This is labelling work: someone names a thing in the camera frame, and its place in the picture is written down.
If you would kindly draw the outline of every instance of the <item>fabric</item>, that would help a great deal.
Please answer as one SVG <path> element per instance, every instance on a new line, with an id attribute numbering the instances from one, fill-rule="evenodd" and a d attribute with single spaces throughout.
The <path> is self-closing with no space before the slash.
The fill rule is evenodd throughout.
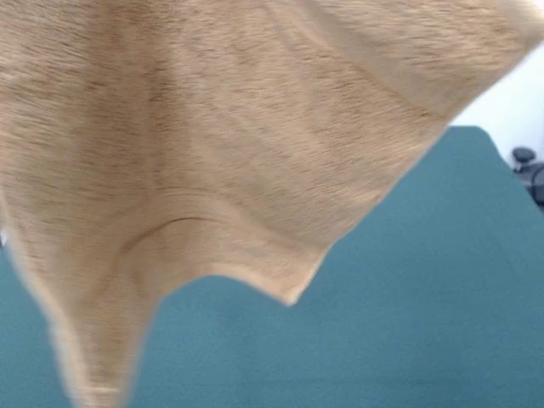
<path id="1" fill-rule="evenodd" d="M 78 406 L 159 302 L 295 303 L 331 245 L 544 36 L 530 0 L 0 4 L 2 219 Z"/>

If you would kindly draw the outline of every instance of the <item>green table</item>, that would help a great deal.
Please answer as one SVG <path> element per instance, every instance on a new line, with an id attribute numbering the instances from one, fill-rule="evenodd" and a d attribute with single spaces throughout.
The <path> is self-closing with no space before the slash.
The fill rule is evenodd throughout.
<path id="1" fill-rule="evenodd" d="M 0 407 L 66 408 L 42 316 L 0 263 Z M 544 405 L 544 219 L 452 128 L 285 309 L 194 282 L 149 335 L 131 408 Z"/>

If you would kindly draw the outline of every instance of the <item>towel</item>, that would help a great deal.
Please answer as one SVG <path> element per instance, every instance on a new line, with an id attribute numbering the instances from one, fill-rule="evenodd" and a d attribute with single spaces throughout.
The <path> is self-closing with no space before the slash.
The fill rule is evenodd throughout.
<path id="1" fill-rule="evenodd" d="M 531 0 L 0 2 L 2 220 L 75 406 L 128 402 L 190 281 L 294 304 L 543 37 Z"/>

